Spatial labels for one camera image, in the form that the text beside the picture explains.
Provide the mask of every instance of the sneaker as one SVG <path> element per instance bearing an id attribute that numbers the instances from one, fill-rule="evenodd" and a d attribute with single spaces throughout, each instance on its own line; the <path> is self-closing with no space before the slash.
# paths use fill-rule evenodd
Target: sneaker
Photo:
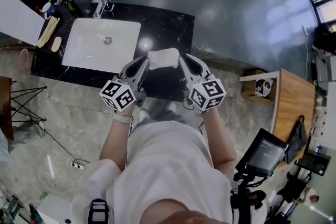
<path id="1" fill-rule="evenodd" d="M 149 119 L 149 114 L 148 111 L 146 109 L 141 109 L 139 111 L 139 120 L 140 122 L 142 122 L 144 119 Z"/>
<path id="2" fill-rule="evenodd" d="M 166 111 L 172 111 L 172 112 L 176 112 L 176 104 L 174 102 L 170 102 L 167 106 L 166 106 Z"/>
<path id="3" fill-rule="evenodd" d="M 46 135 L 46 127 L 44 125 L 44 122 L 43 121 L 40 121 L 38 123 L 38 126 L 40 127 L 42 133 L 40 134 L 41 137 L 44 137 Z"/>

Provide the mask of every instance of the white sink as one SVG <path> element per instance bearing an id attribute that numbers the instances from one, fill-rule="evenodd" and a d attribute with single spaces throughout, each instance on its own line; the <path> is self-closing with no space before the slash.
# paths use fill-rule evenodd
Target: white sink
<path id="1" fill-rule="evenodd" d="M 109 19 L 76 19 L 62 65 L 112 73 L 133 60 L 140 23 Z"/>

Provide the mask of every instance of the small box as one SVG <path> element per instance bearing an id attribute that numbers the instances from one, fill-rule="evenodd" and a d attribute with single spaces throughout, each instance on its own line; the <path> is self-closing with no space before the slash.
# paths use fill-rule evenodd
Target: small box
<path id="1" fill-rule="evenodd" d="M 111 80 L 105 84 L 99 95 L 107 106 L 118 111 L 123 111 L 135 101 L 135 96 L 129 85 Z"/>
<path id="2" fill-rule="evenodd" d="M 215 79 L 195 83 L 191 88 L 189 98 L 202 111 L 206 111 L 219 106 L 225 95 L 226 92 L 220 79 Z"/>
<path id="3" fill-rule="evenodd" d="M 252 76 L 257 74 L 263 74 L 265 72 L 261 70 L 247 71 L 245 76 Z M 241 85 L 241 94 L 245 99 L 253 100 L 260 103 L 272 103 L 275 101 L 275 96 L 277 94 L 277 80 L 274 80 L 274 83 L 271 87 L 271 92 L 266 97 L 260 97 L 256 95 L 256 81 L 244 81 Z"/>

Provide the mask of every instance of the power strip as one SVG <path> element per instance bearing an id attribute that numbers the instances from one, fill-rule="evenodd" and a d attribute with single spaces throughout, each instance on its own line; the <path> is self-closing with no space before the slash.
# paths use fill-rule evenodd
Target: power strip
<path id="1" fill-rule="evenodd" d="M 302 25 L 302 30 L 303 30 L 304 34 L 307 36 L 308 35 L 308 31 L 307 31 L 307 29 L 305 28 L 304 25 Z"/>
<path id="2" fill-rule="evenodd" d="M 86 168 L 86 166 L 82 165 L 80 163 L 80 160 L 78 159 L 77 161 L 72 161 L 71 162 L 71 165 L 74 167 L 74 168 L 78 168 L 78 169 L 81 169 L 81 170 L 84 170 Z"/>

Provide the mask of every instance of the drain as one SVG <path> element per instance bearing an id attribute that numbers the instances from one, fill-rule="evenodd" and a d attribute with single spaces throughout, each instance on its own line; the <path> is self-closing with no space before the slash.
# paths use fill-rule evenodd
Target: drain
<path id="1" fill-rule="evenodd" d="M 106 38 L 104 38 L 104 44 L 105 45 L 112 44 L 112 38 L 110 36 L 107 36 Z"/>

